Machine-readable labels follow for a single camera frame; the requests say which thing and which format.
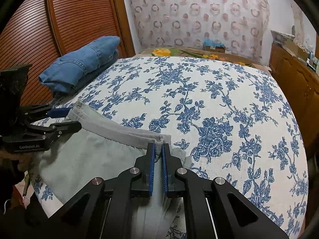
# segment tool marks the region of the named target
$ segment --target floral blanket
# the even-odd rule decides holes
[[[121,125],[170,134],[192,157],[192,171],[224,177],[290,238],[298,237],[307,205],[306,155],[291,108],[268,74],[189,57],[120,59],[60,107],[78,99]],[[61,203],[36,169],[34,163],[34,190],[50,216]],[[181,205],[167,238],[185,232]]]

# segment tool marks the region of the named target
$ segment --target patterned curtain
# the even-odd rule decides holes
[[[202,48],[204,38],[259,60],[267,0],[130,0],[143,48]]]

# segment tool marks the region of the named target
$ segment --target blue floral bed sheet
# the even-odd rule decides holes
[[[58,107],[78,99],[121,125],[170,134],[192,157],[192,171],[224,177],[290,238],[298,237],[307,205],[306,154],[291,108],[268,74],[207,59],[119,59]],[[51,216],[62,204],[36,164],[29,173]],[[183,205],[166,238],[186,238]]]

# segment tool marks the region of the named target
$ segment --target silver screw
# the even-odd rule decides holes
[[[218,185],[223,185],[225,183],[225,179],[222,178],[222,177],[217,177],[215,179],[215,182],[218,184]]]
[[[179,174],[185,174],[185,173],[187,173],[187,169],[185,169],[185,168],[178,168],[178,169],[177,169],[177,172],[178,172]]]
[[[137,174],[137,173],[139,173],[139,168],[137,168],[137,167],[131,168],[131,169],[130,169],[130,173],[131,173],[131,174]]]
[[[96,177],[96,178],[92,179],[92,183],[94,185],[99,185],[101,182],[102,182],[102,178],[100,178],[100,177]]]

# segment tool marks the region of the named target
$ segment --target yellow flower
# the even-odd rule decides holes
[[[171,52],[169,49],[157,48],[153,50],[152,54],[156,57],[169,57]]]

